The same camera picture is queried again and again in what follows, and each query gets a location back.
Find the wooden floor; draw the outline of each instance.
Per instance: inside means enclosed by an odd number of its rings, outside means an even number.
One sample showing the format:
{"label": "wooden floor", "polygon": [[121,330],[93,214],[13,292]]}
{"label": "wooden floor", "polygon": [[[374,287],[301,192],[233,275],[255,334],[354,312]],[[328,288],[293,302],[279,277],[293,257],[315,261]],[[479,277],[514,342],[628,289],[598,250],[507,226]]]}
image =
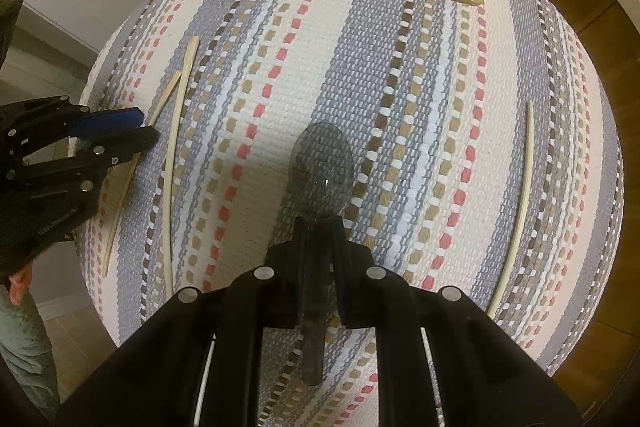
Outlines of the wooden floor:
{"label": "wooden floor", "polygon": [[640,36],[616,0],[550,1],[578,32],[600,75],[624,162],[624,217],[609,283],[594,319],[554,377],[589,417],[640,347],[640,253],[634,237],[640,227]]}

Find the gray stripe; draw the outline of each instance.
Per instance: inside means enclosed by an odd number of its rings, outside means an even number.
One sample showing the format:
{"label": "gray stripe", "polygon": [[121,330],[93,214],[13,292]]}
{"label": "gray stripe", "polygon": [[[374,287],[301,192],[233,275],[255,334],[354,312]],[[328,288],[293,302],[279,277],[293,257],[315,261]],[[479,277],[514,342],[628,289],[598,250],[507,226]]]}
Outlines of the gray stripe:
{"label": "gray stripe", "polygon": [[[154,24],[159,23],[160,17],[165,14],[165,10],[168,9],[169,4],[173,0],[152,0],[152,5],[148,9],[148,12],[143,14],[138,22],[135,33],[133,33],[130,40],[130,47],[135,50],[138,41],[142,42],[143,39],[150,37],[150,31]],[[127,86],[126,82],[116,82],[113,86],[108,86],[108,91],[105,93],[103,107],[114,107],[118,105],[120,97]]]}
{"label": "gray stripe", "polygon": [[[428,46],[428,57],[424,62],[424,67],[427,70],[426,76],[423,81],[422,87],[422,95],[420,99],[417,100],[418,111],[416,112],[414,118],[414,129],[412,133],[409,135],[409,138],[406,143],[406,155],[402,160],[402,170],[400,173],[400,178],[398,183],[394,187],[394,195],[391,201],[391,205],[389,206],[389,210],[387,212],[387,216],[385,219],[385,224],[383,228],[380,230],[378,234],[378,245],[376,251],[374,251],[374,259],[378,264],[385,264],[386,256],[389,247],[391,246],[391,237],[396,231],[396,226],[398,222],[402,218],[402,211],[404,206],[408,200],[407,192],[409,188],[411,188],[411,179],[413,178],[415,171],[418,165],[418,158],[420,157],[420,147],[422,144],[422,140],[424,135],[429,131],[427,130],[428,117],[432,110],[436,110],[438,112],[439,118],[436,122],[436,129],[433,131],[437,139],[433,141],[431,147],[429,149],[429,158],[426,166],[426,172],[424,175],[425,183],[420,186],[416,196],[416,206],[415,208],[422,208],[424,204],[424,200],[427,197],[427,189],[429,184],[426,182],[427,180],[433,177],[433,170],[436,167],[436,152],[438,150],[438,146],[440,144],[440,140],[444,139],[446,136],[446,130],[444,129],[445,124],[445,115],[447,109],[447,97],[444,96],[438,107],[430,108],[430,103],[433,101],[433,91],[435,88],[435,79],[438,74],[438,65],[440,62],[440,51],[442,48],[449,49],[449,60],[447,61],[447,68],[445,72],[445,80],[443,85],[444,93],[449,92],[449,85],[452,82],[452,79],[455,77],[453,73],[453,69],[457,67],[456,57],[455,57],[455,40],[456,40],[456,27],[458,25],[458,20],[456,20],[456,3],[452,3],[451,5],[451,28],[453,31],[450,34],[449,42],[445,44],[442,42],[442,29],[444,27],[444,10],[446,8],[445,0],[435,0],[433,6],[433,25],[430,29],[430,39],[427,42]],[[422,25],[422,19],[416,21],[416,25],[418,29]],[[414,60],[417,55],[417,43],[413,46],[407,46],[406,52],[406,62],[409,65],[409,72],[407,77],[404,78],[404,82],[402,83],[402,94],[401,96],[404,98],[408,89],[410,88],[410,84],[413,77],[413,68],[414,68]],[[402,116],[404,116],[404,111],[399,111],[398,120],[401,120]],[[388,154],[387,162],[390,164],[392,155]],[[412,212],[412,217],[409,222],[409,226],[407,227],[407,232],[400,240],[400,251],[404,252],[404,256],[411,255],[411,252],[407,251],[408,244],[413,237],[413,232],[415,227],[418,224],[422,223],[423,215],[418,212]],[[394,264],[394,270],[397,271],[402,266],[403,256],[399,256],[398,260]]]}
{"label": "gray stripe", "polygon": [[[556,14],[555,8],[549,4],[546,0],[540,1],[540,12],[538,17],[538,23],[540,24],[543,31],[543,42],[544,48],[547,53],[546,60],[546,79],[548,82],[548,95],[550,97],[551,108],[554,108],[554,111],[550,111],[549,113],[549,121],[554,124],[554,127],[550,126],[547,128],[546,132],[546,144],[548,144],[548,149],[546,150],[545,155],[545,174],[549,176],[549,180],[543,181],[543,192],[546,194],[544,198],[544,204],[542,200],[533,200],[530,204],[530,208],[532,207],[533,213],[536,214],[535,221],[535,230],[537,230],[537,236],[535,238],[529,237],[529,244],[527,245],[529,250],[532,250],[532,254],[526,256],[523,259],[522,267],[524,268],[523,273],[518,273],[518,270],[521,268],[521,265],[515,266],[513,272],[517,273],[514,279],[514,285],[517,285],[519,290],[517,293],[512,294],[508,297],[507,301],[510,304],[518,303],[521,305],[520,309],[516,309],[513,305],[507,311],[500,312],[498,317],[508,322],[509,325],[505,327],[505,330],[510,335],[515,335],[518,331],[518,328],[522,329],[523,321],[527,320],[528,310],[527,306],[531,303],[536,295],[536,289],[542,288],[546,286],[548,280],[552,279],[553,267],[549,266],[548,271],[545,274],[545,280],[542,280],[542,275],[545,273],[546,264],[553,261],[553,242],[551,240],[553,232],[548,232],[548,228],[550,231],[556,231],[561,226],[560,224],[560,216],[562,212],[562,208],[564,208],[565,213],[571,213],[572,209],[572,200],[568,198],[564,200],[564,188],[566,187],[567,175],[565,169],[568,167],[569,171],[572,173],[571,176],[574,176],[575,166],[577,165],[577,140],[574,143],[574,153],[573,153],[573,162],[569,163],[565,158],[562,158],[566,153],[561,152],[560,148],[563,147],[565,150],[569,147],[569,137],[571,135],[577,136],[577,122],[574,124],[574,127],[571,127],[570,124],[570,113],[575,109],[570,107],[568,93],[569,90],[574,91],[574,80],[570,77],[570,73],[567,70],[564,57],[564,48],[563,44],[568,45],[564,42],[564,39],[560,37],[559,27],[557,25],[557,21],[555,20],[554,15]],[[560,49],[556,47],[556,44],[552,44],[554,42],[560,44]],[[560,129],[564,128],[566,133],[559,134],[556,136],[555,133]],[[551,140],[555,136],[555,146],[551,146]],[[546,156],[551,156],[550,160],[546,160]],[[556,203],[551,203],[552,198],[556,198]],[[538,217],[538,213],[542,211],[542,217]]]}
{"label": "gray stripe", "polygon": [[[89,93],[89,99],[87,101],[88,107],[91,107],[94,110],[108,108],[108,106],[104,104],[104,100],[107,98],[106,93],[108,89],[111,86],[123,86],[126,84],[125,82],[119,82],[119,80],[124,76],[124,71],[127,65],[130,62],[135,61],[135,57],[132,57],[131,55],[129,44],[134,42],[136,39],[142,38],[142,35],[150,25],[150,18],[145,17],[146,13],[148,13],[150,9],[155,9],[155,7],[159,6],[162,1],[163,0],[149,0],[124,21],[118,35],[113,41],[113,44],[109,48],[106,57],[104,57],[100,70],[96,73],[95,82],[92,86],[91,93]],[[88,233],[88,227],[90,227],[90,224],[91,221],[88,221],[86,226],[78,229],[76,242],[78,245],[84,245],[83,248],[78,248],[78,251],[81,255],[81,263],[84,270],[84,279],[87,281],[87,289],[95,298],[95,278],[92,274],[95,273],[97,264],[95,256],[87,255],[87,253],[95,251],[95,239],[91,244],[89,244],[92,236]]]}
{"label": "gray stripe", "polygon": [[[378,114],[382,89],[386,85],[389,61],[397,38],[393,31],[381,36],[376,28],[397,28],[403,4],[404,0],[353,0],[338,38],[335,54],[325,74],[316,107],[311,114],[311,123],[327,121],[345,135],[353,152],[356,169],[359,169],[367,152],[369,134],[373,127],[372,120]],[[291,187],[287,184],[271,235],[272,244],[290,239],[297,214]],[[370,216],[361,212],[360,219],[370,219]],[[348,336],[345,336],[342,342],[336,339],[335,343],[330,344],[325,357],[330,359],[334,357],[333,352],[340,353],[347,338]],[[296,339],[297,334],[291,331],[265,331],[263,345],[268,346],[271,356],[277,359],[273,365],[274,373],[266,375],[263,372],[266,391],[270,392],[273,388],[279,376],[279,368],[282,367]],[[345,364],[334,382],[338,382],[347,369],[348,364]],[[334,392],[334,386],[328,394]],[[307,389],[300,403],[309,402],[316,392],[314,388]],[[276,410],[270,416],[267,425],[273,421],[275,414]]]}
{"label": "gray stripe", "polygon": [[[546,146],[548,143],[549,95],[548,76],[546,74],[545,50],[543,48],[542,28],[538,23],[538,12],[535,0],[509,0],[513,17],[514,37],[518,55],[518,90],[516,94],[516,123],[514,144],[511,150],[511,164],[506,181],[500,213],[495,222],[494,233],[487,249],[482,266],[470,292],[470,298],[482,309],[489,302],[500,279],[504,260],[509,250],[511,235],[515,226],[522,185],[524,167],[524,139],[526,131],[526,103],[533,103],[535,120],[535,148],[533,178],[531,184],[531,204],[537,205],[542,194],[545,176]],[[527,243],[533,230],[538,213],[537,207],[530,205],[524,233],[518,249],[515,266],[522,265],[527,250]],[[510,274],[509,283],[501,304],[511,293],[517,271]]]}
{"label": "gray stripe", "polygon": [[622,154],[620,144],[618,144],[618,169],[616,173],[616,187],[614,189],[614,203],[612,213],[607,227],[604,251],[602,252],[600,263],[593,275],[590,291],[587,293],[583,308],[580,310],[577,320],[574,322],[567,338],[561,348],[547,367],[547,372],[553,374],[564,361],[566,356],[574,349],[575,344],[580,340],[580,336],[586,329],[589,320],[598,305],[600,296],[604,290],[606,277],[615,257],[615,249],[620,237],[620,227],[622,225],[622,199],[623,199],[623,175],[622,175]]}
{"label": "gray stripe", "polygon": [[618,134],[616,132],[613,113],[607,101],[607,95],[604,93],[600,82],[598,82],[598,86],[600,92],[597,96],[599,96],[602,101],[603,121],[602,176],[600,179],[600,191],[598,193],[598,206],[593,223],[593,233],[591,233],[589,248],[587,249],[586,258],[580,270],[578,281],[574,286],[574,292],[564,310],[564,314],[562,314],[560,322],[551,335],[551,339],[538,357],[538,365],[543,369],[548,367],[555,354],[561,348],[574,326],[580,310],[585,305],[587,295],[591,290],[591,282],[594,279],[594,274],[600,263],[600,254],[604,249],[605,238],[607,236],[607,234],[602,233],[602,231],[607,230],[614,203],[616,178],[612,174],[617,171]]}
{"label": "gray stripe", "polygon": [[[264,9],[264,1],[265,0],[260,0],[260,2],[256,3],[254,8],[252,9],[251,14],[247,18],[247,20],[242,24],[240,35],[236,39],[236,42],[233,43],[232,48],[229,50],[228,55],[227,55],[226,60],[225,60],[225,64],[224,64],[223,68],[220,71],[220,79],[225,78],[225,77],[227,77],[227,76],[229,76],[231,74],[232,63],[235,60],[238,60],[238,54],[240,52],[240,47],[246,43],[246,40],[247,40],[247,37],[248,37],[248,33],[249,33],[249,29],[251,28],[252,24],[254,23],[256,18],[258,17],[258,14],[261,12],[261,10]],[[279,2],[281,2],[281,0],[273,0],[271,6],[268,9],[268,13],[269,14],[274,13],[274,11],[277,8],[277,5],[278,5]],[[238,8],[238,10],[236,10],[236,13],[240,13],[242,11],[242,4],[243,3],[241,3],[241,5]],[[213,118],[213,113],[215,111],[216,106],[220,105],[220,100],[218,98],[220,96],[220,92],[222,91],[222,86],[223,86],[222,82],[217,83],[215,85],[214,89],[212,90],[211,97],[209,98],[209,102],[207,103],[207,105],[206,105],[206,107],[204,109],[203,116],[200,118],[200,122],[198,123],[198,125],[196,127],[196,134],[195,134],[195,137],[194,137],[193,145],[191,146],[191,153],[190,153],[190,156],[188,158],[188,164],[186,165],[186,171],[188,171],[190,169],[193,170],[193,169],[198,168],[199,173],[198,173],[198,179],[195,182],[197,188],[194,191],[193,198],[191,199],[191,203],[190,203],[190,206],[189,206],[189,214],[188,214],[188,219],[187,219],[187,226],[185,228],[184,237],[182,238],[182,245],[181,245],[181,248],[179,250],[180,259],[178,261],[177,276],[176,276],[176,279],[175,279],[176,283],[178,283],[178,281],[182,277],[182,273],[183,273],[183,270],[184,270],[185,253],[188,250],[188,242],[189,242],[189,239],[191,237],[191,232],[193,230],[193,225],[194,225],[193,221],[194,221],[194,215],[195,215],[195,212],[196,212],[196,208],[198,206],[198,200],[199,200],[200,195],[202,194],[203,190],[206,188],[204,186],[205,185],[204,182],[205,182],[205,179],[207,178],[207,176],[210,173],[210,168],[211,168],[210,160],[214,157],[214,153],[216,151],[217,142],[215,140],[215,137],[220,133],[223,121],[225,119],[225,115],[228,113],[228,108],[229,108],[230,104],[232,103],[232,100],[234,98],[234,94],[238,90],[239,83],[242,81],[242,76],[243,76],[246,68],[249,65],[249,59],[251,57],[252,50],[254,50],[256,48],[257,42],[258,42],[260,36],[263,33],[262,29],[264,28],[264,26],[266,24],[268,24],[269,20],[270,20],[270,16],[267,16],[260,23],[260,27],[259,27],[258,31],[255,33],[255,35],[253,36],[253,40],[252,40],[251,44],[249,45],[247,51],[245,52],[245,55],[242,56],[241,66],[238,68],[238,71],[236,73],[236,77],[233,79],[232,86],[228,90],[225,100],[223,100],[223,102],[222,102],[222,110],[220,111],[220,114],[219,114],[219,117],[218,117],[218,121],[216,122],[216,124],[214,126],[214,129],[213,129],[213,133],[212,133],[212,136],[214,137],[214,139],[211,139],[207,144],[204,144],[202,142],[202,137],[204,135],[204,128],[205,128],[205,126],[207,126],[210,123],[211,118]],[[223,39],[226,39],[226,31],[225,31],[225,35],[221,38],[221,40],[223,40]],[[215,64],[214,57],[212,57],[212,60],[209,62],[209,64],[210,64],[210,66],[208,66],[207,68],[210,69],[210,71],[208,73],[203,73],[203,76],[208,76],[211,73],[213,65]],[[204,162],[201,165],[197,166],[194,163],[194,161],[196,159],[196,155],[203,148],[203,146],[206,146],[206,149],[207,149],[206,159],[204,160]]]}
{"label": "gray stripe", "polygon": [[[180,44],[174,51],[168,67],[166,68],[161,81],[158,84],[156,95],[152,107],[158,103],[160,94],[167,86],[169,79],[174,71],[181,68],[182,59],[192,35],[200,35],[203,42],[209,42],[216,29],[220,26],[223,16],[228,11],[228,6],[233,0],[204,0],[202,6],[194,16],[189,28],[185,31]],[[206,51],[206,46],[200,46],[196,63],[198,63]],[[211,103],[215,101],[215,92],[209,99]],[[154,194],[158,178],[161,173],[164,154],[166,151],[166,141],[168,139],[168,131],[170,127],[170,119],[173,112],[173,104],[170,102],[162,111],[156,129],[160,132],[160,139],[156,147],[140,159],[140,165],[136,169],[130,186],[129,197],[127,198],[127,206],[122,212],[120,229],[120,243],[118,249],[120,251],[144,251],[146,229],[148,219],[152,209],[152,201],[149,197]],[[184,143],[184,133],[186,130],[180,130],[178,142]],[[174,214],[174,222],[177,222],[180,213],[180,207],[177,204],[172,206],[172,214]],[[161,212],[158,212],[156,220],[156,229],[154,233],[154,250],[152,250],[152,259],[149,270],[153,273],[156,258],[158,254],[158,238],[160,235]],[[118,285],[119,294],[127,296],[139,296],[140,286],[142,285],[142,270],[140,266],[140,257],[138,256],[122,256],[118,260]],[[118,300],[118,320],[120,326],[120,341],[123,342],[132,335],[136,329],[140,327],[140,303],[137,299],[119,299]]]}
{"label": "gray stripe", "polygon": [[[397,26],[399,22],[398,15],[402,13],[402,4],[404,4],[404,0],[394,0],[394,1],[398,3],[398,6],[397,6],[398,12],[396,12],[395,10],[389,10],[389,11],[393,12],[395,16],[390,17],[387,11],[386,16],[388,17],[388,20],[384,22],[369,21],[369,23],[375,24],[375,25],[385,24],[385,26],[381,26],[381,27],[390,27],[390,28]],[[341,119],[344,118],[344,114],[336,113],[335,111],[333,111],[332,105],[334,105],[334,107],[335,105],[338,105],[338,104],[344,105],[345,102],[349,102],[350,100],[354,100],[354,99],[364,100],[364,102],[369,105],[368,109],[366,109],[366,111],[364,112],[364,114],[366,114],[368,118],[375,118],[377,116],[378,114],[377,109],[380,107],[380,96],[382,96],[380,91],[382,90],[382,87],[385,86],[386,73],[388,71],[388,62],[390,60],[390,56],[393,51],[393,46],[395,45],[395,40],[396,40],[395,34],[391,33],[390,36],[393,36],[394,38],[389,39],[388,42],[384,43],[384,45],[388,46],[388,52],[387,52],[388,55],[386,57],[379,55],[380,61],[377,64],[373,64],[373,65],[370,64],[370,70],[374,71],[374,73],[373,74],[369,73],[370,74],[370,77],[368,78],[369,85],[367,86],[362,85],[364,82],[367,81],[367,77],[361,77],[362,80],[360,80],[359,82],[356,80],[357,84],[352,84],[354,78],[351,79],[351,82],[345,81],[345,79],[340,78],[338,79],[338,82],[336,82],[335,84],[332,84],[332,80],[335,78],[334,72],[335,74],[344,75],[345,71],[350,71],[356,68],[356,65],[353,64],[355,54],[348,53],[350,46],[373,45],[376,51],[380,50],[380,48],[378,47],[379,43],[367,42],[365,44],[364,42],[362,42],[362,38],[370,39],[369,34],[359,34],[356,38],[353,38],[353,35],[351,35],[351,32],[362,27],[361,26],[362,23],[357,19],[357,17],[361,16],[359,13],[360,6],[367,6],[369,7],[369,10],[371,10],[372,6],[389,6],[389,4],[382,4],[382,5],[378,4],[378,3],[385,3],[385,2],[386,2],[385,0],[378,0],[375,3],[373,3],[371,0],[354,0],[353,7],[350,12],[350,17],[347,19],[347,22],[345,24],[345,30],[341,35],[341,39],[343,39],[344,44],[340,45],[339,43],[336,48],[337,49],[336,55],[334,57],[334,60],[332,60],[330,70],[327,74],[328,81],[322,87],[321,96],[319,97],[318,103],[316,105],[316,109],[312,114],[312,121],[331,121],[332,123],[336,124],[338,127],[342,127],[344,125],[344,121],[341,121]],[[418,50],[418,38],[420,36],[419,35],[420,28],[422,26],[422,20],[424,17],[424,3],[425,3],[425,0],[415,0],[414,2],[414,16],[410,23],[408,42],[407,42],[404,55],[402,57],[401,72],[399,75],[399,82],[395,90],[395,99],[392,104],[392,107],[390,108],[391,115],[388,117],[387,126],[382,136],[382,147],[379,153],[379,158],[383,158],[383,161],[378,162],[374,166],[374,170],[371,173],[371,176],[368,182],[366,197],[364,198],[363,205],[358,215],[358,223],[354,227],[354,233],[351,239],[352,241],[355,241],[355,242],[362,242],[366,237],[367,227],[378,205],[378,200],[380,197],[380,193],[382,191],[382,182],[384,181],[386,172],[390,167],[390,162],[392,158],[392,149],[395,146],[395,137],[398,133],[398,128],[401,123],[402,116],[404,115],[404,107],[406,105],[405,97],[408,93],[408,90],[410,88],[410,84],[413,78],[414,58]],[[422,137],[427,131],[426,127],[428,123],[429,103],[431,102],[432,95],[433,95],[434,76],[436,75],[436,67],[438,65],[438,60],[440,58],[439,50],[442,45],[441,38],[442,38],[443,21],[444,21],[444,0],[436,0],[435,6],[434,6],[433,26],[431,27],[431,30],[430,30],[431,37],[428,42],[429,56],[425,63],[425,67],[428,70],[428,74],[424,82],[422,95],[417,100],[418,111],[415,115],[414,130],[411,133],[409,139],[407,140],[407,144],[406,144],[407,153],[403,159],[401,177],[398,183],[394,187],[392,204],[389,208],[390,216],[387,217],[385,221],[385,225],[383,226],[383,228],[380,230],[378,234],[379,243],[373,252],[374,256],[378,260],[380,260],[380,258],[386,253],[386,250],[389,245],[388,242],[389,242],[390,235],[393,234],[394,232],[393,223],[395,223],[396,218],[399,217],[399,214],[402,211],[402,207],[404,206],[404,203],[406,201],[406,192],[410,187],[410,180],[415,172],[415,168],[417,165],[417,159],[418,159],[418,154],[420,150],[419,144],[422,142]],[[456,24],[455,17],[453,17],[452,23],[454,25]],[[455,38],[455,33],[453,32],[451,39],[454,39],[454,38]],[[362,52],[357,54],[357,59],[362,60],[360,57],[367,57],[369,56],[369,53],[372,53],[372,52],[373,52],[373,49],[371,51],[363,50]],[[450,53],[453,58],[453,53],[454,53],[453,46],[450,47]],[[453,64],[453,60],[450,60],[449,66],[448,66],[449,71],[447,71],[446,90],[448,89],[448,82],[450,81],[450,78],[451,78],[450,70],[453,67],[452,64]],[[346,89],[348,90],[350,88],[353,89],[352,92],[347,92],[347,93],[344,92]],[[335,98],[331,97],[331,95],[333,94],[330,91],[331,89],[336,89],[336,91],[334,91]],[[445,106],[446,106],[446,99],[442,102],[441,106],[438,108],[441,114],[444,114]],[[358,116],[361,116],[361,115],[362,113],[358,112],[356,115],[354,115],[352,121],[360,121],[360,122],[363,121],[362,118],[357,120]],[[438,122],[438,128],[436,130],[437,136],[439,136],[442,133],[442,125],[443,124],[442,124],[442,117],[441,117],[440,121]],[[362,144],[360,146],[361,149],[358,152],[355,152],[354,154],[356,158],[356,168],[359,168],[360,163],[364,160],[364,157],[365,157],[364,155],[366,154],[366,145],[369,140],[369,132],[371,127],[373,127],[373,122],[371,122],[369,126],[363,127],[362,133],[360,135],[355,135],[353,133],[353,129],[354,129],[353,125],[347,124],[342,129],[342,131],[345,133],[347,138],[350,140],[352,148],[355,149],[354,142]],[[433,170],[433,157],[431,159],[430,164],[428,165],[427,176],[430,176],[432,170]],[[418,202],[417,202],[418,208],[422,205],[423,199],[425,197],[425,191],[426,191],[426,184],[425,184],[425,187],[423,187],[420,193],[418,194]],[[290,206],[290,204],[288,204],[288,201],[286,200],[284,201],[284,204],[281,209],[281,216],[278,216],[279,223],[286,222],[288,217],[291,220],[290,226],[292,226],[292,219],[295,217],[295,212],[292,205]],[[415,225],[415,221],[417,219],[418,219],[418,216],[415,216],[411,223],[412,226]],[[278,238],[278,240],[281,241],[288,238],[289,237],[283,237],[281,235]],[[406,240],[407,240],[407,237],[403,238],[404,243],[406,243]],[[326,348],[325,372],[327,373],[332,369],[338,357],[340,357],[343,354],[344,345],[351,338],[351,335],[357,335],[356,342],[354,343],[354,346],[351,347],[350,352],[347,353],[346,358],[345,359],[343,358],[342,367],[340,368],[338,375],[335,377],[332,386],[324,393],[324,395],[318,401],[318,405],[312,411],[312,415],[318,413],[318,411],[322,407],[324,407],[326,400],[328,400],[333,393],[337,392],[337,386],[340,382],[340,379],[345,375],[347,370],[351,367],[351,364],[353,363],[353,360],[356,357],[358,350],[362,347],[366,336],[364,335],[363,331],[359,331],[357,333],[350,332],[346,335],[338,335],[337,338],[331,344],[328,344]],[[279,344],[280,346],[285,344],[286,346],[290,347],[297,339],[297,335],[290,334],[290,333],[288,334],[286,332],[281,333],[279,331],[273,331],[273,332],[270,331],[269,340],[270,339],[273,339],[274,344]],[[273,357],[274,356],[273,353],[276,352],[276,349],[271,348],[269,352],[270,352],[270,355]],[[278,370],[278,368],[280,367],[282,367],[281,363],[274,364],[274,369]],[[271,382],[271,384],[273,385],[278,375],[269,374],[269,373],[265,374],[265,373],[263,373],[263,376],[266,377],[266,379],[263,381]],[[296,382],[295,380],[296,377],[298,377],[297,372],[295,372],[292,375],[292,382]],[[295,388],[295,385],[287,386],[286,391],[280,397],[280,400],[279,400],[280,404],[286,402],[286,396],[288,396],[289,393],[292,393],[293,388]],[[316,392],[317,392],[316,390],[308,389],[305,386],[302,386],[302,388],[305,389],[306,392],[303,394],[303,396],[300,397],[300,403],[305,403],[306,401],[308,402],[316,395]],[[264,390],[264,393],[265,393],[264,399],[268,398],[268,394],[269,394],[268,391],[270,391],[271,389],[272,387],[267,387]],[[280,407],[276,405],[274,409],[274,413],[270,417],[270,422],[273,421],[273,418],[277,415],[277,412],[279,410],[280,410]],[[300,415],[303,412],[303,408],[299,408],[298,410],[296,410],[296,412],[297,414],[294,414],[287,418],[287,425],[292,425],[300,417]]]}

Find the woven rug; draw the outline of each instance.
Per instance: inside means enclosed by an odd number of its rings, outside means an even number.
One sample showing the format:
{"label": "woven rug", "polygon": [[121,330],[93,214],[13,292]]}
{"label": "woven rug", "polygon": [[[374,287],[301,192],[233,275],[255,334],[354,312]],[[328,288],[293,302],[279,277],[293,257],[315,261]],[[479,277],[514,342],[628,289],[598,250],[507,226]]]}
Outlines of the woven rug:
{"label": "woven rug", "polygon": [[[411,284],[454,284],[486,309],[514,229],[531,101],[529,208],[494,318],[550,374],[558,368],[606,284],[623,179],[598,75],[548,0],[149,0],[100,52],[82,103],[149,115],[192,35],[201,40],[175,163],[175,289],[224,287],[290,238],[290,152],[324,121],[354,156],[343,213],[351,240]],[[119,223],[124,167],[78,236],[87,286],[117,344],[166,299],[160,207],[174,99]],[[373,331],[331,318],[317,388],[302,384],[299,361],[298,332],[266,332],[261,425],[377,424]]]}

